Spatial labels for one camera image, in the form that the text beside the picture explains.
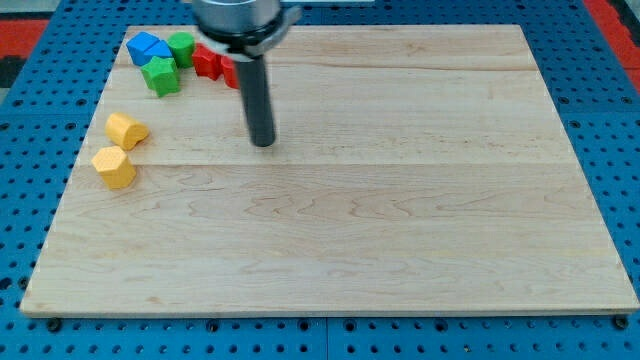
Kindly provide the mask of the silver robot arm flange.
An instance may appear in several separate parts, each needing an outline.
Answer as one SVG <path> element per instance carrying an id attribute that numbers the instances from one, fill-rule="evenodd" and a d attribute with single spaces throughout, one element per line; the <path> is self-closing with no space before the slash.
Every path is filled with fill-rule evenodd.
<path id="1" fill-rule="evenodd" d="M 193 0 L 201 42 L 235 61 L 249 62 L 277 47 L 302 17 L 279 0 Z"/>

